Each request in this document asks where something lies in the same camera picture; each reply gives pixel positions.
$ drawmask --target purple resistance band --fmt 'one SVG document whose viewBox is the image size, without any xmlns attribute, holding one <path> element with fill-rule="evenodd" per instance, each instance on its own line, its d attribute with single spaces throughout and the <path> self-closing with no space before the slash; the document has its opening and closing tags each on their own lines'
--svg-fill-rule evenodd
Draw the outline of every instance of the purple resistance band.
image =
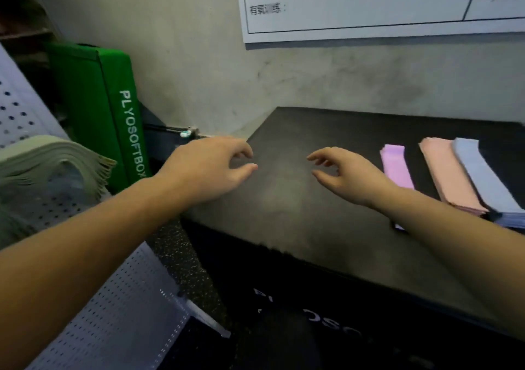
<svg viewBox="0 0 525 370">
<path fill-rule="evenodd" d="M 394 144 L 385 144 L 380 151 L 383 169 L 386 174 L 399 187 L 406 187 L 414 190 L 414 184 L 410 178 L 409 169 L 405 162 L 405 147 Z M 396 229 L 404 230 L 396 224 Z"/>
</svg>

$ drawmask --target speckled floor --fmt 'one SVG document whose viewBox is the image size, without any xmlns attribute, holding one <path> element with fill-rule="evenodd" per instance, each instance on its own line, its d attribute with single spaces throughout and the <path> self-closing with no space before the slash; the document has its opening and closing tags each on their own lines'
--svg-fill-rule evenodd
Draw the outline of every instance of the speckled floor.
<svg viewBox="0 0 525 370">
<path fill-rule="evenodd" d="M 232 329 L 226 307 L 203 269 L 178 219 L 168 222 L 147 240 L 182 292 L 223 327 Z"/>
</svg>

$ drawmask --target green plyo box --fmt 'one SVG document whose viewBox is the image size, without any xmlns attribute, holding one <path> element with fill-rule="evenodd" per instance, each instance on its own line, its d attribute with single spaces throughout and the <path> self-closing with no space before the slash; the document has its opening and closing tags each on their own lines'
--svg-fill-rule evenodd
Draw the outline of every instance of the green plyo box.
<svg viewBox="0 0 525 370">
<path fill-rule="evenodd" d="M 47 52 L 75 140 L 118 163 L 109 190 L 151 176 L 130 57 L 75 44 L 52 43 Z"/>
</svg>

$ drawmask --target forearm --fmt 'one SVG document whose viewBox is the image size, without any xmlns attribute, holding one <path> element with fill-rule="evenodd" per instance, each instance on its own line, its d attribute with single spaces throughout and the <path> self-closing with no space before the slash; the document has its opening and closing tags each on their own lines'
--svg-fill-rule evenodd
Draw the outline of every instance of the forearm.
<svg viewBox="0 0 525 370">
<path fill-rule="evenodd" d="M 524 236 L 410 189 L 393 189 L 375 207 L 428 246 L 525 339 Z"/>
<path fill-rule="evenodd" d="M 24 368 L 149 233 L 185 208 L 183 197 L 166 206 L 155 184 L 137 182 L 0 252 L 0 368 Z"/>
</svg>

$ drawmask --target gray concrete wall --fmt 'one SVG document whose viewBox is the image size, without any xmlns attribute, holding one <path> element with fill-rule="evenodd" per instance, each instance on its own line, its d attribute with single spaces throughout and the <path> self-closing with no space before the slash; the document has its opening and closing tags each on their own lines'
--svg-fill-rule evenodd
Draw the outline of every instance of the gray concrete wall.
<svg viewBox="0 0 525 370">
<path fill-rule="evenodd" d="M 249 133 L 276 106 L 525 121 L 523 35 L 247 50 L 237 0 L 41 1 L 66 39 L 129 53 L 168 125 Z"/>
</svg>

